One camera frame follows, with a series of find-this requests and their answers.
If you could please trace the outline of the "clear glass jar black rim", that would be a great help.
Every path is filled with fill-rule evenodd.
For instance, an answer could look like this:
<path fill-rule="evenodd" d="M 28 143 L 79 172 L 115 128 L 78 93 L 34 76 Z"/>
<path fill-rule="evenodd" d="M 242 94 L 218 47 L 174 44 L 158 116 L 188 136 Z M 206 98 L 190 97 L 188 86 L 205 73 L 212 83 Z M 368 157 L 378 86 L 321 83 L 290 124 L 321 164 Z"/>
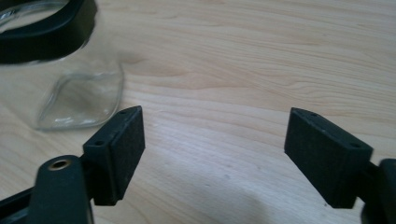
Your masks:
<path fill-rule="evenodd" d="M 0 0 L 0 104 L 38 130 L 99 125 L 123 72 L 95 0 Z"/>

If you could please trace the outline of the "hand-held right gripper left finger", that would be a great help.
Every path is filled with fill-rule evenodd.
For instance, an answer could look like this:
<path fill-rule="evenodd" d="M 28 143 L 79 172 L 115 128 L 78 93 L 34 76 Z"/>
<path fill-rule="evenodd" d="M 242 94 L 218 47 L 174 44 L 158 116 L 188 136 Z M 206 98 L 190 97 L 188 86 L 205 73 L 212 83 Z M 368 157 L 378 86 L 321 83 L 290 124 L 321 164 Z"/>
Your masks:
<path fill-rule="evenodd" d="M 82 165 L 95 205 L 114 206 L 123 199 L 145 147 L 140 105 L 115 114 L 83 145 Z"/>

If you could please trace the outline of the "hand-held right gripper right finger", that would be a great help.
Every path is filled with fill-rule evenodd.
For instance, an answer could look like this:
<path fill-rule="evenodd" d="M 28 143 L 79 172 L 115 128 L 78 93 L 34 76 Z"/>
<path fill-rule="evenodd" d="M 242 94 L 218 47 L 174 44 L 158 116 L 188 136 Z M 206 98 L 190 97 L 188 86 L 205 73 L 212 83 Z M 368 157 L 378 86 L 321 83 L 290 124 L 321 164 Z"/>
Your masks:
<path fill-rule="evenodd" d="M 351 208 L 373 148 L 321 115 L 292 108 L 285 153 L 333 208 Z"/>

